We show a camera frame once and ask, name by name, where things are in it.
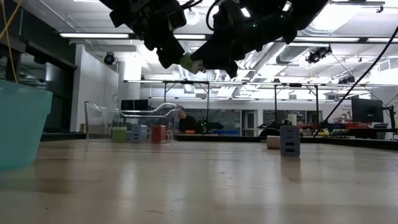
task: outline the clear plastic bin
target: clear plastic bin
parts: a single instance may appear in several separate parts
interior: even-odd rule
[[[23,167],[35,158],[52,93],[0,80],[0,170]]]
[[[181,107],[164,103],[153,111],[123,111],[85,102],[89,141],[171,143],[177,140]]]

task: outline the table surface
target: table surface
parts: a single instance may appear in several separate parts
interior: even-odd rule
[[[396,223],[398,154],[302,144],[43,142],[0,172],[1,223]]]

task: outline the person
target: person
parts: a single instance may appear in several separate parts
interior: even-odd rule
[[[185,114],[184,108],[180,110],[180,124],[178,130],[185,133],[186,130],[193,130],[195,133],[201,133],[201,126],[193,116]]]

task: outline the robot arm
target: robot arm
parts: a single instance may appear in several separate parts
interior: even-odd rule
[[[192,55],[174,37],[175,29],[187,22],[183,13],[198,4],[193,0],[180,5],[177,0],[100,0],[113,11],[110,14],[115,27],[127,25],[144,41],[149,50],[157,49],[159,62],[164,68],[181,64],[192,73],[200,70],[225,70],[236,76],[235,60],[257,50],[278,38],[289,44],[297,31],[305,29],[329,0],[290,0],[291,7],[284,11],[286,0],[216,0],[219,11],[213,16],[214,34]],[[251,17],[241,12],[246,8]]]

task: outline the yellow wire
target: yellow wire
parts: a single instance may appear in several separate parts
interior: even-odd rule
[[[8,51],[9,51],[10,60],[11,60],[12,73],[14,74],[15,83],[18,84],[17,73],[15,72],[15,66],[14,66],[14,59],[12,57],[10,37],[8,34],[7,17],[6,17],[6,3],[4,1],[2,3],[2,14],[3,14],[3,18],[4,18],[4,25],[6,25],[5,29],[6,29],[6,36],[7,36]]]
[[[1,31],[0,34],[0,39],[3,37],[4,33],[8,30],[8,27],[10,26],[12,20],[14,19],[14,16],[17,14],[19,7],[21,6],[22,0],[19,0],[17,7],[15,8],[14,12],[12,13],[10,20],[7,22],[5,28]]]

